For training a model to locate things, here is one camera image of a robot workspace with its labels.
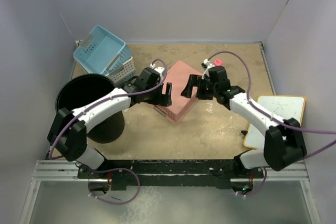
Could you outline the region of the large black bucket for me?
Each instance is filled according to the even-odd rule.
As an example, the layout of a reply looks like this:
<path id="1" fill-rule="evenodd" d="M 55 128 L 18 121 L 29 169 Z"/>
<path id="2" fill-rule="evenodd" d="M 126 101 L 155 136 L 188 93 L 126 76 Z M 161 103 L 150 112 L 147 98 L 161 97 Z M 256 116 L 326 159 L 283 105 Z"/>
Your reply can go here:
<path id="1" fill-rule="evenodd" d="M 90 104 L 107 95 L 117 86 L 113 81 L 100 74 L 83 74 L 67 82 L 59 91 L 56 111 L 66 108 L 69 111 Z M 125 126 L 123 112 L 118 112 L 95 126 L 87 137 L 96 143 L 107 144 L 117 140 Z"/>

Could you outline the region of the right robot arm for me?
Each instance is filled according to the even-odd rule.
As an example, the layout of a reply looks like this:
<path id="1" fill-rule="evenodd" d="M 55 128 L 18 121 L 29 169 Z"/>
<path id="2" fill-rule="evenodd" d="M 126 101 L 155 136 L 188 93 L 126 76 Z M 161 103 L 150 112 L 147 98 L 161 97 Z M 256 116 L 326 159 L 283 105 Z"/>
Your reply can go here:
<path id="1" fill-rule="evenodd" d="M 245 90 L 231 85 L 224 67 L 211 67 L 205 76 L 190 75 L 181 96 L 190 98 L 194 88 L 198 99 L 216 99 L 219 104 L 246 119 L 265 138 L 263 148 L 245 151 L 234 157 L 233 170 L 238 177 L 246 177 L 253 168 L 259 167 L 280 171 L 306 156 L 300 123 L 294 118 L 272 116 L 269 111 L 262 114 L 262 107 L 254 105 Z"/>

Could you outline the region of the white plastic basket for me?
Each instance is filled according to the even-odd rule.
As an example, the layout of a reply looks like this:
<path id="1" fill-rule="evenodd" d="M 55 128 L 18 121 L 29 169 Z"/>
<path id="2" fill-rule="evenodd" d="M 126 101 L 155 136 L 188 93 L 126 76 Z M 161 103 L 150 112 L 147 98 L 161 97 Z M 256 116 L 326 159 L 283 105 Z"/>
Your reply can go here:
<path id="1" fill-rule="evenodd" d="M 135 66 L 133 57 L 123 63 L 121 66 L 115 68 L 110 73 L 106 73 L 105 76 L 110 78 L 112 82 L 119 85 L 129 80 L 135 73 Z"/>

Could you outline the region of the aluminium frame rail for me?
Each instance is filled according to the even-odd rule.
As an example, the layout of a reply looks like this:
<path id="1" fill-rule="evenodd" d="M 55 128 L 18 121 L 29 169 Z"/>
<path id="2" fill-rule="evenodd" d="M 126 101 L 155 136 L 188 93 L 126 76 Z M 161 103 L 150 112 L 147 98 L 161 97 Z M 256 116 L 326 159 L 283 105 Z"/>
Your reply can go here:
<path id="1" fill-rule="evenodd" d="M 74 182 L 78 180 L 76 163 L 66 160 L 36 162 L 19 224 L 29 223 L 41 182 Z"/>

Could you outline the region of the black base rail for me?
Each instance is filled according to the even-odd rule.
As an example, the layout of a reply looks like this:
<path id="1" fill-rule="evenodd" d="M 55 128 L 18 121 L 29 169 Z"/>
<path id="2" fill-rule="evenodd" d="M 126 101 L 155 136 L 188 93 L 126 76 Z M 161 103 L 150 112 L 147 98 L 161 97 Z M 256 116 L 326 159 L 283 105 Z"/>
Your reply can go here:
<path id="1" fill-rule="evenodd" d="M 137 185 L 229 189 L 232 179 L 264 176 L 261 168 L 245 169 L 233 159 L 107 160 L 96 172 L 84 164 L 78 168 L 80 179 L 107 179 L 110 173 L 114 191 Z"/>

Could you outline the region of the whiteboard with yellow frame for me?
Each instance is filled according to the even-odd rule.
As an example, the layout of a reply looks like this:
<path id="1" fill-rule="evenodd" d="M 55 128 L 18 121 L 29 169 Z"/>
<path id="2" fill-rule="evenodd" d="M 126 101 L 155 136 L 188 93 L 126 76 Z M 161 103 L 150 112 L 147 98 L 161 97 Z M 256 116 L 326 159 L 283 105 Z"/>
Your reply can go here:
<path id="1" fill-rule="evenodd" d="M 278 115 L 284 119 L 295 118 L 301 124 L 306 98 L 284 95 L 263 95 L 258 97 L 257 103 L 274 115 Z M 248 127 L 243 145 L 250 149 L 262 148 L 264 146 L 263 135 L 252 124 Z"/>

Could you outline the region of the pink plastic basket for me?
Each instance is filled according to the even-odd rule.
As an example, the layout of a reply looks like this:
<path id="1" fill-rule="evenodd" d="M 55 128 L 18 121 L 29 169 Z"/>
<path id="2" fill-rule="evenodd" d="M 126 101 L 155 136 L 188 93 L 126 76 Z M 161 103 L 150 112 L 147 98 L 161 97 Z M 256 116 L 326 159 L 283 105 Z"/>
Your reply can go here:
<path id="1" fill-rule="evenodd" d="M 191 74 L 202 75 L 199 71 L 188 65 L 183 61 L 177 61 L 167 73 L 167 77 L 164 83 L 165 86 L 168 82 L 172 84 L 172 92 L 171 92 L 171 106 L 159 106 L 152 105 L 151 107 L 160 113 L 162 116 L 170 120 L 171 122 L 177 123 L 179 122 L 186 113 L 190 110 L 190 108 L 197 101 L 196 97 L 196 88 L 194 87 L 192 90 L 192 97 L 185 98 L 181 96 L 181 92 L 186 87 L 189 77 Z"/>

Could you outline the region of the light blue plastic basket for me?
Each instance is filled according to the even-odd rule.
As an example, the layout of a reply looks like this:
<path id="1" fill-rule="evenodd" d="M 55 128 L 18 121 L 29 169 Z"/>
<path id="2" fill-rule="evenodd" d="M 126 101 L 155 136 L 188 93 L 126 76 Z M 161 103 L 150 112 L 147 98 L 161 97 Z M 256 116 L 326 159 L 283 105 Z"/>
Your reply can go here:
<path id="1" fill-rule="evenodd" d="M 130 60 L 133 53 L 122 39 L 96 25 L 73 56 L 88 73 L 108 74 Z"/>

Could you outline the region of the pink capped small bottle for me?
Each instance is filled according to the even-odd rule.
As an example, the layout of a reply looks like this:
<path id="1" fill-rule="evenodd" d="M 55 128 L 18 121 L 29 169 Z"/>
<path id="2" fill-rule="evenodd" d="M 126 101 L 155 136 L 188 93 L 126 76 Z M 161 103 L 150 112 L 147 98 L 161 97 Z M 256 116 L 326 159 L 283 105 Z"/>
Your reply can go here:
<path id="1" fill-rule="evenodd" d="M 215 61 L 214 61 L 215 66 L 221 66 L 222 64 L 223 64 L 223 62 L 220 59 L 215 59 Z"/>

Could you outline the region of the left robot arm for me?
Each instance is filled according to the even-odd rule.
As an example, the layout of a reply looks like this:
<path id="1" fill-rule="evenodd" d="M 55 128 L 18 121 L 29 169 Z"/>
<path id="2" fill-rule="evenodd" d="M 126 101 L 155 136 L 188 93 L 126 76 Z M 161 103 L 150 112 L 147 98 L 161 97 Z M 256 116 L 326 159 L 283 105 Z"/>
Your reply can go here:
<path id="1" fill-rule="evenodd" d="M 79 108 L 57 111 L 47 140 L 50 143 L 49 158 L 56 159 L 54 151 L 67 161 L 77 161 L 89 167 L 96 178 L 104 177 L 108 172 L 107 159 L 87 143 L 87 135 L 104 123 L 112 124 L 107 129 L 99 129 L 99 139 L 104 137 L 114 141 L 123 130 L 122 112 L 139 103 L 170 106 L 172 84 L 165 84 L 165 67 L 150 65 L 142 70 L 133 83 L 113 87 L 108 93 L 95 98 Z"/>

